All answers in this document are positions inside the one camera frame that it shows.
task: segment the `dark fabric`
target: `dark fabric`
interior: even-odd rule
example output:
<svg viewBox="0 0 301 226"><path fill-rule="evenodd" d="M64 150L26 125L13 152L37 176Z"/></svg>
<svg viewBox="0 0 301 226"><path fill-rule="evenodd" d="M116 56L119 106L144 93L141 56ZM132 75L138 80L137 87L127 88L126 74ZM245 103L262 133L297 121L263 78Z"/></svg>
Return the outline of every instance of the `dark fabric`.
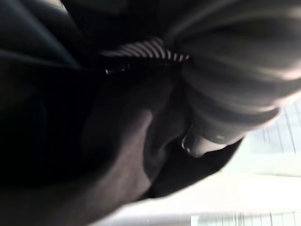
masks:
<svg viewBox="0 0 301 226"><path fill-rule="evenodd" d="M120 44L145 40L157 34L156 13L159 0L117 0L108 9L111 0L62 0L68 12L97 49L114 49Z"/></svg>
<svg viewBox="0 0 301 226"><path fill-rule="evenodd" d="M211 175L237 149L200 159L181 149L190 111L178 66L107 77L102 65L2 57L0 225L86 225Z"/></svg>
<svg viewBox="0 0 301 226"><path fill-rule="evenodd" d="M97 49L92 48L66 11L40 0L21 0L66 49L87 67L93 63Z"/></svg>

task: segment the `black and white stripes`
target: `black and white stripes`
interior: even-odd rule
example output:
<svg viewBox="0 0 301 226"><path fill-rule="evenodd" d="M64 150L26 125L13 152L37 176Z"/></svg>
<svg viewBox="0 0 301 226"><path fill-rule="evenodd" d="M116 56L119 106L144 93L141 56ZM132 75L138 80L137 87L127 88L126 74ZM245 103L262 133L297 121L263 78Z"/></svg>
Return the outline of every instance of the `black and white stripes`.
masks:
<svg viewBox="0 0 301 226"><path fill-rule="evenodd" d="M101 51L100 54L105 57L153 58L174 62L183 62L189 59L188 55L177 54L168 50L159 38L124 44L117 50Z"/></svg>

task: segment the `striped fabric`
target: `striped fabric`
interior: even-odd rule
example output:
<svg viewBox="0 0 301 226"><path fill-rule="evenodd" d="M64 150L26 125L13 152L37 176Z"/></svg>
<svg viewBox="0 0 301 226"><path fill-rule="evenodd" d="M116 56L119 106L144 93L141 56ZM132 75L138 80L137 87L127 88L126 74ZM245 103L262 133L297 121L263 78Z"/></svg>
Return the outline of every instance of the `striped fabric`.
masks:
<svg viewBox="0 0 301 226"><path fill-rule="evenodd" d="M171 52L160 38L151 38L146 41L121 45L117 50L101 51L105 57L136 57L162 59L174 62L183 62L189 59L188 55Z"/></svg>

